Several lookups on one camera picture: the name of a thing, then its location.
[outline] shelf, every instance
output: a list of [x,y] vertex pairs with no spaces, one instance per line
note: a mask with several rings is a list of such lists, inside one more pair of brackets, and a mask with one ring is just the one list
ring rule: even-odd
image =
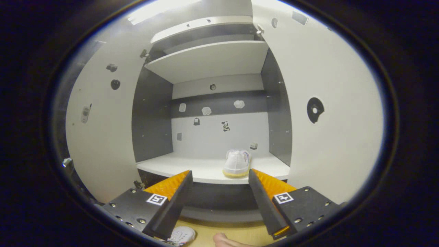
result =
[[185,22],[156,33],[151,39],[151,44],[155,44],[162,40],[171,38],[175,35],[189,31],[194,31],[196,29],[211,27],[216,25],[227,25],[227,24],[253,25],[253,18],[248,15],[229,15],[229,16],[206,17],[206,18],[193,20],[190,22]]
[[176,84],[202,78],[261,73],[268,45],[264,41],[228,41],[181,50],[145,68]]
[[[166,154],[154,159],[137,163],[137,168],[161,176],[171,177],[186,170],[192,170],[194,182],[211,184],[248,184],[248,176],[244,178],[228,178],[222,170],[224,159],[188,159],[175,153]],[[251,168],[255,168],[280,180],[287,179],[290,167],[272,154],[266,157],[252,158]]]

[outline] white wall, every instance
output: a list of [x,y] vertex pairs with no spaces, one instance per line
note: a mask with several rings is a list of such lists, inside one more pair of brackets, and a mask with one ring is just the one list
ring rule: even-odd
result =
[[164,50],[166,54],[171,54],[177,51],[181,51],[184,49],[188,49],[191,47],[218,43],[218,42],[227,42],[227,41],[235,41],[235,40],[253,40],[252,34],[232,34],[232,35],[219,35],[214,37],[202,38],[198,40],[189,41],[183,44],[176,45],[174,47],[168,48]]
[[[210,90],[210,85],[212,84],[215,84],[215,90]],[[252,90],[264,90],[261,74],[216,76],[177,83],[174,84],[172,99],[204,94]]]
[[[229,149],[247,149],[254,158],[269,155],[267,113],[199,116],[198,126],[194,126],[194,118],[172,119],[175,156],[225,160]],[[223,131],[223,121],[228,121],[230,131]],[[182,140],[178,141],[177,133],[180,132]],[[250,149],[252,142],[258,143],[257,150]]]
[[[193,19],[248,14],[251,14],[249,1],[202,1],[135,26],[122,18],[92,38],[107,43],[85,65],[73,87],[67,108],[66,135],[78,175],[97,200],[106,203],[139,180],[131,112],[144,62],[139,55],[143,49],[150,50],[151,38],[161,30]],[[105,69],[109,63],[118,66],[116,72]],[[110,87],[112,79],[121,82],[116,91]],[[90,103],[90,116],[83,124],[81,111]]]
[[[292,120],[288,183],[312,186],[336,203],[349,200],[372,171],[381,148],[380,94],[365,62],[348,43],[315,19],[303,26],[292,8],[274,0],[252,0],[253,22],[279,64]],[[271,20],[278,19],[277,28]],[[325,108],[317,123],[307,102]]]

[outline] open cabinet door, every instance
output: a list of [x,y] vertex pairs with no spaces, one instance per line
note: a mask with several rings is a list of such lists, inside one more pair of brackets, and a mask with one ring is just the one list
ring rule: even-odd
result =
[[347,201],[380,153],[384,112],[378,82],[354,48],[316,19],[276,0],[252,0],[252,5],[253,23],[288,93],[288,183],[312,186],[336,203]]

